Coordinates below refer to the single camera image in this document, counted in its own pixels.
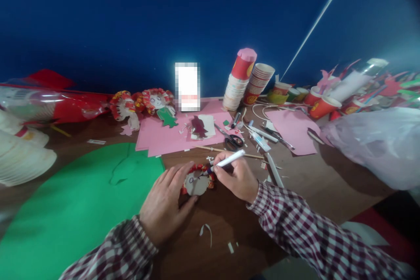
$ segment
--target wooden table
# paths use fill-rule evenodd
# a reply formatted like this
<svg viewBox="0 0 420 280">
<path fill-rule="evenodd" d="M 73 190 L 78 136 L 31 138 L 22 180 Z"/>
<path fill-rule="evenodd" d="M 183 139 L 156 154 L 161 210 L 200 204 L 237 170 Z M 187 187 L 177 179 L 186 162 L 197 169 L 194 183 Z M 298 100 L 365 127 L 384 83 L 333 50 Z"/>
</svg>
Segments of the wooden table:
<svg viewBox="0 0 420 280">
<path fill-rule="evenodd" d="M 255 126 L 261 120 L 251 111 L 246 116 L 254 119 Z M 31 194 L 55 172 L 76 158 L 100 146 L 87 143 L 89 139 L 104 140 L 106 145 L 136 142 L 133 136 L 121 136 L 121 126 L 109 114 L 92 121 L 66 124 L 60 127 L 70 133 L 66 138 L 50 129 L 47 148 L 58 154 L 57 162 L 44 175 L 16 187 L 0 187 L 0 238 L 4 235 L 19 207 Z M 256 148 L 244 133 L 247 153 L 256 154 Z M 222 144 L 213 145 L 222 149 Z M 271 155 L 283 168 L 280 175 L 285 187 L 302 195 L 315 211 L 338 224 L 378 203 L 393 191 L 379 181 L 367 169 L 354 164 L 337 149 L 318 146 L 319 154 L 293 156 L 282 144 L 272 145 Z M 177 163 L 195 161 L 206 163 L 207 156 L 216 156 L 215 151 L 193 149 L 162 156 L 166 168 Z M 261 169 L 261 160 L 247 159 L 259 179 L 267 178 L 268 172 Z M 213 233 L 210 249 L 208 233 L 199 237 L 203 224 L 208 224 Z M 234 254 L 228 249 L 228 243 Z M 187 218 L 182 228 L 170 240 L 154 260 L 154 279 L 249 279 L 264 268 L 276 263 L 285 253 L 263 232 L 258 218 L 248 211 L 245 203 L 236 198 L 222 184 L 207 191 Z"/>
</svg>

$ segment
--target blue wall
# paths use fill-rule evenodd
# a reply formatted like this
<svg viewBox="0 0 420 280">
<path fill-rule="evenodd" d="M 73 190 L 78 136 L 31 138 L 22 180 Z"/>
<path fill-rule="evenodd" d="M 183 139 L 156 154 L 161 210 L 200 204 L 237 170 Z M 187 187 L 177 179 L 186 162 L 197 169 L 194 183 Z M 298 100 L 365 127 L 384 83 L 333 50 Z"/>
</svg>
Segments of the blue wall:
<svg viewBox="0 0 420 280">
<path fill-rule="evenodd" d="M 325 2 L 1 0 L 0 81 L 50 68 L 81 90 L 173 90 L 174 62 L 189 61 L 201 64 L 202 96 L 220 96 L 240 48 L 254 48 L 259 62 L 283 72 Z M 358 14 L 375 18 L 369 11 Z M 333 56 L 331 64 L 347 57 L 340 50 L 324 55 L 328 61 Z M 306 62 L 301 71 L 326 63 Z"/>
<path fill-rule="evenodd" d="M 333 0 L 284 81 L 315 84 L 321 69 L 372 57 L 420 71 L 419 9 L 420 0 Z"/>
</svg>

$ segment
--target pink paper sheet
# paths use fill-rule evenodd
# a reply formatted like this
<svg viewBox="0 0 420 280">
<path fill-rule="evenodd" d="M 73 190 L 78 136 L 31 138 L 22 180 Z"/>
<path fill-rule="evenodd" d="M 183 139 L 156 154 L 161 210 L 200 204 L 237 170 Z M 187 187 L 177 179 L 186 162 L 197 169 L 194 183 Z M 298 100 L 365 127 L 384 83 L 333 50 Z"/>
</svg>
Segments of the pink paper sheet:
<svg viewBox="0 0 420 280">
<path fill-rule="evenodd" d="M 318 135 L 321 133 L 318 125 L 301 111 L 273 111 L 266 112 L 280 135 L 296 149 L 291 150 L 296 155 L 317 153 L 312 138 L 308 135 L 311 128 Z"/>
<path fill-rule="evenodd" d="M 136 151 L 148 149 L 148 156 L 152 157 L 185 149 L 193 149 L 196 145 L 209 146 L 223 142 L 224 136 L 218 130 L 216 130 L 216 136 L 205 140 L 192 140 L 191 133 L 187 128 L 184 128 L 182 134 L 179 133 L 185 126 L 185 123 L 191 124 L 194 115 L 198 116 L 201 114 L 213 115 L 216 120 L 215 123 L 224 129 L 223 122 L 225 120 L 232 121 L 232 117 L 229 113 L 223 112 L 221 107 L 222 102 L 216 100 L 202 103 L 202 110 L 200 112 L 187 113 L 188 117 L 186 117 L 185 113 L 178 112 L 176 115 L 178 125 L 173 128 L 169 128 L 168 126 L 163 127 L 162 121 L 157 117 L 143 119 L 140 123 Z M 233 130 L 226 131 L 226 133 L 235 134 Z"/>
</svg>

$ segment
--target white plastic bag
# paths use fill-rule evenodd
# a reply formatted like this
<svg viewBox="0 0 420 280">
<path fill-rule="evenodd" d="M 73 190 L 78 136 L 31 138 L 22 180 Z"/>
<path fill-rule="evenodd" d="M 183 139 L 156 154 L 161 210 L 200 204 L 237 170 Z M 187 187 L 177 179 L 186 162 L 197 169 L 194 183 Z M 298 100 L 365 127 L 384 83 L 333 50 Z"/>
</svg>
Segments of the white plastic bag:
<svg viewBox="0 0 420 280">
<path fill-rule="evenodd" d="M 389 108 L 335 119 L 322 128 L 353 162 L 393 189 L 420 185 L 420 109 Z"/>
</svg>

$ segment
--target checkered shirt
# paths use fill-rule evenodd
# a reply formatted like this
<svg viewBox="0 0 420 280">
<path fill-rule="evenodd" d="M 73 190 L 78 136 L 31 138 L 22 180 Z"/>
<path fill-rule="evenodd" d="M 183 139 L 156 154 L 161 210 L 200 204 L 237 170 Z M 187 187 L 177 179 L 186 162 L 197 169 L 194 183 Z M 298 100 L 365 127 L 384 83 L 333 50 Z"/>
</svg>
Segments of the checkered shirt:
<svg viewBox="0 0 420 280">
<path fill-rule="evenodd" d="M 282 249 L 306 260 L 321 279 L 405 279 L 392 257 L 315 213 L 290 190 L 260 182 L 247 208 Z"/>
<path fill-rule="evenodd" d="M 281 248 L 306 260 L 322 279 L 405 278 L 393 258 L 316 214 L 290 190 L 260 182 L 255 202 L 247 207 Z M 113 228 L 60 279 L 149 279 L 157 252 L 134 216 Z"/>
</svg>

